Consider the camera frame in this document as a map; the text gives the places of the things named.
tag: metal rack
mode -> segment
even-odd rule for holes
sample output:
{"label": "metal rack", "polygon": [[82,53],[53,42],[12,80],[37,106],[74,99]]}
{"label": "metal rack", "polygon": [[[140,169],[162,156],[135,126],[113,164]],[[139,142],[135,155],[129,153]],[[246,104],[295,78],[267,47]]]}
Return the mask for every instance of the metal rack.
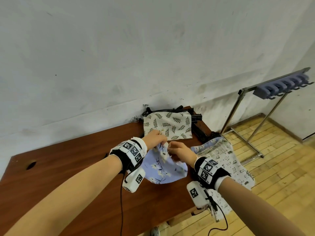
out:
{"label": "metal rack", "polygon": [[264,124],[264,122],[270,117],[270,115],[274,112],[274,110],[279,106],[279,104],[283,101],[283,99],[288,95],[288,92],[285,93],[281,99],[277,102],[277,104],[273,107],[273,109],[270,111],[270,113],[263,119],[263,121],[259,124],[259,126],[255,129],[255,131],[252,133],[252,135],[250,135],[250,137],[248,139],[245,139],[243,136],[241,136],[240,134],[238,134],[237,131],[235,131],[235,129],[233,127],[229,127],[229,130],[226,131],[226,129],[228,128],[228,124],[229,122],[231,121],[233,115],[235,114],[239,104],[241,103],[241,101],[243,100],[243,98],[245,97],[246,93],[248,92],[251,92],[251,91],[254,91],[259,85],[262,85],[262,84],[265,84],[265,83],[269,83],[271,81],[274,81],[274,80],[277,80],[277,79],[281,79],[283,77],[286,77],[286,76],[289,76],[289,75],[293,75],[293,74],[297,74],[297,73],[305,73],[307,71],[309,71],[310,67],[307,67],[307,68],[304,68],[304,69],[301,69],[301,70],[298,70],[298,71],[295,71],[295,72],[292,72],[292,73],[289,73],[287,75],[283,75],[283,76],[280,76],[278,78],[275,78],[275,79],[271,79],[271,80],[268,80],[268,81],[265,81],[265,82],[262,82],[262,83],[259,83],[259,84],[256,84],[256,85],[252,85],[250,87],[247,87],[247,88],[242,88],[238,91],[238,99],[236,100],[236,103],[234,104],[229,116],[227,117],[226,119],[226,122],[224,123],[223,125],[223,128],[222,130],[220,131],[220,134],[221,135],[224,135],[224,134],[227,134],[229,132],[234,132],[238,137],[240,137],[244,142],[246,142],[247,144],[249,144],[249,146],[254,150],[256,151],[256,154],[254,156],[251,156],[249,158],[246,158],[244,160],[241,161],[241,164],[244,165],[244,164],[247,164],[251,161],[253,161],[254,159],[258,158],[258,157],[262,157],[264,158],[264,154],[262,154],[256,147],[254,147],[249,141],[253,138],[253,136],[257,133],[257,131],[261,128],[261,126]]}

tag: left hand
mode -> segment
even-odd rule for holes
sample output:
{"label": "left hand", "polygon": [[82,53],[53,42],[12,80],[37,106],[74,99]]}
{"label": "left hand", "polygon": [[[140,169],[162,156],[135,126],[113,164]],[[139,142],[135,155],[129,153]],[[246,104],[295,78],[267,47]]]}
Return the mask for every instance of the left hand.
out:
{"label": "left hand", "polygon": [[162,143],[162,145],[166,143],[167,137],[164,135],[160,135],[159,130],[153,130],[149,132],[145,137],[143,137],[142,140],[145,142],[148,150],[150,150],[159,143]]}

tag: cloth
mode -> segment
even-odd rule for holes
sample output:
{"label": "cloth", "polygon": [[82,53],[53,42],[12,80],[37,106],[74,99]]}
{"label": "cloth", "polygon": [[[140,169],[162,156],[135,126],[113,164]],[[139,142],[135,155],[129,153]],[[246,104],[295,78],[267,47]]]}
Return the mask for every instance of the cloth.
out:
{"label": "cloth", "polygon": [[189,112],[154,112],[143,118],[144,135],[154,129],[167,136],[167,140],[192,138]]}
{"label": "cloth", "polygon": [[[198,156],[210,157],[217,161],[221,167],[231,174],[231,178],[234,181],[247,189],[250,190],[255,185],[253,176],[241,165],[234,154],[232,145],[224,137],[217,137],[201,146],[191,147],[191,150]],[[208,194],[221,207],[225,215],[232,211],[232,208],[216,190],[210,189],[208,190]],[[215,217],[216,221],[224,218],[220,209],[214,211],[212,206],[211,214]]]}
{"label": "cloth", "polygon": [[146,172],[145,178],[154,184],[177,181],[186,177],[188,171],[186,163],[174,162],[167,153],[167,148],[161,144],[148,151],[141,166]]}

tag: white patterned cloth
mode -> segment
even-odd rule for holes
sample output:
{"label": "white patterned cloth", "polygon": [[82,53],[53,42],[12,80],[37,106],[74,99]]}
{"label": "white patterned cloth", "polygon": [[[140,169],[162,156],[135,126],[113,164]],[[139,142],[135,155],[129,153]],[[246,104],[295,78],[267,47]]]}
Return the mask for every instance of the white patterned cloth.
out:
{"label": "white patterned cloth", "polygon": [[[241,165],[234,154],[232,145],[224,137],[214,138],[201,146],[191,147],[191,150],[199,157],[210,157],[217,161],[222,168],[231,174],[231,178],[234,181],[247,189],[250,190],[255,185],[253,176]],[[216,190],[210,189],[208,190],[208,194],[221,207],[225,215],[232,211],[232,208]],[[211,214],[215,217],[216,221],[224,218],[220,209],[214,211],[212,206]]]}
{"label": "white patterned cloth", "polygon": [[143,118],[144,135],[152,130],[159,130],[167,140],[192,138],[191,115],[189,112],[154,112]]}

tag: right hand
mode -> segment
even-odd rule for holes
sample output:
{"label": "right hand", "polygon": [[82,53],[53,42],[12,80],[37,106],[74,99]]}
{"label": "right hand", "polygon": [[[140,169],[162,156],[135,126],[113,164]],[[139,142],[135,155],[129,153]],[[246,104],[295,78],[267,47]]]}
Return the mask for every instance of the right hand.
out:
{"label": "right hand", "polygon": [[180,161],[190,165],[192,168],[195,168],[195,161],[197,159],[197,155],[184,143],[174,141],[170,142],[167,150],[171,154],[177,155]]}

